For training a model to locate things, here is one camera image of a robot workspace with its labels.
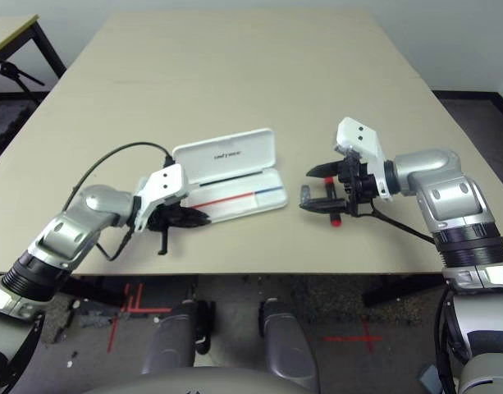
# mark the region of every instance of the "red tape mark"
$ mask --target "red tape mark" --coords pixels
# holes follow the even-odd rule
[[[352,337],[323,337],[323,341],[325,342],[375,342],[381,341],[382,337],[378,335],[372,336],[352,336]]]
[[[363,327],[364,327],[364,334],[366,337],[369,337],[369,326],[368,326],[368,320],[363,318]],[[373,343],[371,341],[366,341],[366,345],[368,346],[368,351],[370,353],[373,353]]]
[[[112,351],[112,343],[114,342],[114,336],[117,333],[117,325],[118,325],[118,317],[115,316],[112,318],[112,329],[111,329],[111,336],[109,337],[109,343],[107,345],[107,353],[111,353]]]
[[[138,284],[138,292],[136,293],[136,306],[135,308],[139,308],[139,303],[142,299],[142,289],[144,289],[144,284],[143,283],[139,283]]]
[[[126,296],[129,295],[129,290],[130,290],[130,283],[126,283],[126,286],[123,289],[123,292]],[[172,311],[172,308],[140,308],[139,304],[142,301],[143,290],[144,290],[144,284],[140,283],[138,285],[138,289],[136,292],[135,307],[133,308],[133,296],[129,295],[128,297],[129,302],[128,303],[126,302],[121,307],[120,311],[128,312],[130,314],[168,314],[169,312]],[[117,333],[117,327],[118,327],[118,317],[115,316],[114,318],[112,318],[111,335],[109,336],[107,353],[111,353],[112,351],[112,344],[114,343],[114,337],[116,336]]]

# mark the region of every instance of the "black cable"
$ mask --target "black cable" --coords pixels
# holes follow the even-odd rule
[[[446,349],[448,343],[448,322],[445,321],[442,325],[441,330],[441,315],[446,301],[446,297],[450,292],[450,286],[446,286],[445,290],[442,292],[441,298],[439,299],[439,304],[437,305],[437,311],[435,313],[435,322],[433,324],[433,341],[435,343],[435,358],[437,364],[437,372],[439,374],[439,380],[441,380],[442,388],[445,394],[456,394],[454,377],[451,372],[450,367],[450,356]]]
[[[406,231],[413,236],[419,237],[421,240],[424,240],[424,241],[429,242],[431,244],[435,244],[433,238],[431,238],[430,236],[427,236],[421,232],[418,232],[417,230],[414,230],[412,227],[406,226],[404,223],[397,222],[396,220],[386,216],[384,213],[382,213],[377,208],[375,208],[373,200],[370,201],[370,205],[372,206],[371,213],[361,213],[360,215],[357,215],[357,217],[362,218],[365,216],[369,216],[371,218],[376,218],[376,219],[382,220],[383,222],[389,223],[392,226],[395,226],[403,231]]]
[[[103,246],[101,246],[99,243],[96,243],[96,247],[98,248],[98,250],[100,252],[102,252],[103,256],[105,257],[105,259],[107,259],[107,261],[113,261],[120,255],[120,253],[126,247],[127,243],[130,241],[130,238],[133,236],[133,232],[135,232],[135,228],[129,227],[129,230],[127,231],[127,233],[123,236],[123,239],[121,240],[120,246],[118,246],[117,251],[112,256],[109,256],[109,254],[105,251]]]
[[[112,155],[124,150],[124,149],[128,149],[128,148],[132,148],[133,146],[139,146],[139,145],[146,145],[146,146],[152,146],[156,149],[160,149],[162,152],[164,152],[169,158],[171,157],[171,155],[169,154],[169,152],[167,151],[167,149],[165,149],[163,146],[160,146],[158,144],[154,144],[152,142],[132,142],[130,144],[125,144],[125,145],[122,145],[114,150],[112,150],[111,152],[107,153],[105,156],[103,156],[102,158],[100,158],[98,161],[96,161],[88,170],[87,172],[85,172],[85,174],[80,178],[80,180],[78,181],[78,183],[76,183],[76,185],[72,188],[72,192],[71,194],[69,195],[69,198],[67,199],[67,201],[65,202],[65,204],[63,204],[63,208],[62,208],[62,211],[67,211],[67,208],[69,208],[69,205],[71,204],[71,201],[74,199],[74,196],[76,195],[76,193],[78,193],[78,190],[80,189],[80,187],[83,185],[83,183],[87,180],[87,178],[89,177],[90,174],[93,173],[93,171],[100,165],[102,164],[105,160],[107,160],[108,158],[110,158]]]
[[[83,183],[87,180],[87,178],[90,176],[90,174],[93,173],[93,171],[100,165],[102,164],[105,160],[107,160],[108,158],[110,158],[112,155],[118,153],[118,152],[121,152],[122,150],[124,149],[128,149],[128,148],[132,148],[134,146],[140,146],[140,145],[144,145],[144,146],[152,146],[156,149],[160,149],[162,152],[164,152],[166,154],[166,162],[168,159],[172,160],[172,156],[169,154],[169,151],[167,149],[165,149],[163,146],[161,145],[158,145],[158,144],[155,144],[153,142],[144,142],[144,141],[141,141],[141,142],[132,142],[130,144],[125,144],[125,145],[122,145],[114,150],[112,150],[111,152],[107,153],[105,156],[101,157],[98,161],[96,161],[86,172],[85,174],[80,178],[80,180],[78,181],[78,183],[76,183],[74,185],[74,187],[72,188],[72,192],[71,194],[69,195],[69,198],[67,199],[67,201],[63,204],[63,208],[62,208],[62,211],[67,211],[67,209],[69,208],[69,205],[71,205],[71,202],[72,200],[74,199],[76,193],[78,193],[78,190],[80,189],[80,187],[83,185]],[[116,259],[120,253],[124,250],[124,248],[126,247],[127,243],[129,242],[130,238],[132,237],[133,235],[133,232],[135,231],[135,228],[134,227],[130,227],[129,230],[127,231],[127,233],[124,235],[123,239],[121,240],[121,243],[120,243],[120,246],[118,246],[118,249],[117,251],[112,255],[110,256],[106,251],[105,249],[99,244],[99,243],[96,243],[96,247],[98,248],[98,250],[103,254],[103,256],[105,257],[105,259],[107,259],[107,261],[113,261],[114,259]]]

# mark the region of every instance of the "table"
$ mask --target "table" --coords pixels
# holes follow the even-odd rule
[[[0,16],[0,59],[7,60],[32,39],[57,77],[61,78],[66,68],[39,26],[38,18],[37,15]]]
[[[372,218],[298,208],[305,177],[332,151],[337,123],[356,118],[379,132],[388,158],[432,147],[456,150],[503,234],[503,185],[418,73],[363,12],[341,9],[118,13],[45,99],[0,158],[0,271],[59,212],[80,175],[110,149],[150,140],[178,144],[271,127],[277,169],[290,197],[276,211],[204,228],[136,236],[120,258],[93,250],[79,274],[434,273],[435,248]],[[156,149],[107,160],[92,176],[133,190],[159,168]],[[376,202],[426,232],[415,198]],[[116,248],[123,235],[107,230]]]

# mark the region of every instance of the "pen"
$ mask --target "pen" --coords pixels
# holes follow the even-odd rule
[[[324,178],[324,185],[326,186],[326,195],[329,199],[336,199],[335,184],[333,183],[333,176]],[[342,224],[341,214],[338,212],[330,213],[330,223],[334,227],[339,227]]]

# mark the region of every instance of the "open case lid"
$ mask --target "open case lid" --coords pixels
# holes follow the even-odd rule
[[[180,145],[172,157],[184,167],[190,184],[221,181],[274,166],[275,134],[260,129]]]

